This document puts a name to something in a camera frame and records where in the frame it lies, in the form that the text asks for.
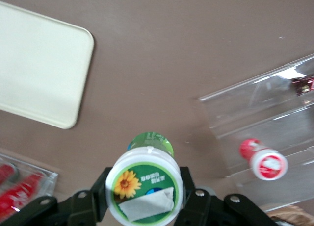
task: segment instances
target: red and white bottle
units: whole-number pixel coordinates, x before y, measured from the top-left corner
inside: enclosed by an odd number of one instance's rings
[[[287,159],[276,150],[264,146],[258,139],[245,140],[239,151],[259,179],[276,180],[287,172]]]
[[[28,204],[41,187],[46,175],[42,172],[33,173],[14,187],[0,195],[0,222]]]
[[[13,180],[19,175],[19,171],[12,163],[4,163],[0,165],[0,184],[7,180]]]

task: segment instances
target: plastic tray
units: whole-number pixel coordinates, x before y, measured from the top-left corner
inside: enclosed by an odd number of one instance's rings
[[[309,187],[314,184],[314,92],[300,95],[292,83],[313,75],[314,54],[200,98],[221,143],[229,177],[265,210],[314,198]],[[250,138],[287,158],[285,176],[274,181],[254,176],[238,151]]]
[[[84,28],[0,2],[0,109],[71,128],[94,40]]]

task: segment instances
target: bottle label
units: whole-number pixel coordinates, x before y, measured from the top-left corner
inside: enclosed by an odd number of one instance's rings
[[[126,167],[115,177],[110,197],[122,218],[136,225],[149,225],[172,214],[179,190],[165,168],[141,162]]]
[[[265,178],[275,178],[284,170],[284,162],[277,156],[270,155],[263,158],[259,164],[259,171]]]

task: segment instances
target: brown surface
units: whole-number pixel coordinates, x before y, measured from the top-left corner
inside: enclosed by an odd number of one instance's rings
[[[198,97],[314,52],[314,0],[1,0],[88,29],[96,47],[78,123],[0,111],[3,152],[44,163],[60,200],[92,185],[130,140],[165,135],[196,184],[235,191]],[[119,225],[109,214],[100,225]]]

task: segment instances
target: red object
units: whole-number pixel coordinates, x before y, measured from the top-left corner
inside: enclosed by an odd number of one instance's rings
[[[240,145],[240,154],[244,159],[250,161],[252,156],[263,149],[268,149],[265,147],[258,139],[247,139]]]
[[[247,139],[240,145],[239,152],[245,158],[256,177],[262,180],[281,178],[288,169],[288,162],[276,150],[270,149],[258,140]]]
[[[267,156],[259,163],[262,176],[268,179],[275,178],[284,170],[282,160],[274,155]]]
[[[13,177],[14,175],[18,174],[17,168],[11,164],[3,164],[0,166],[0,184],[3,184],[6,180],[8,180],[10,177]]]
[[[297,95],[302,95],[314,90],[314,76],[305,76],[301,78],[292,79],[292,85],[295,86]]]
[[[41,180],[46,175],[37,172],[26,177],[22,182],[7,190],[0,196],[0,221],[5,220],[12,214],[28,204],[41,186]]]

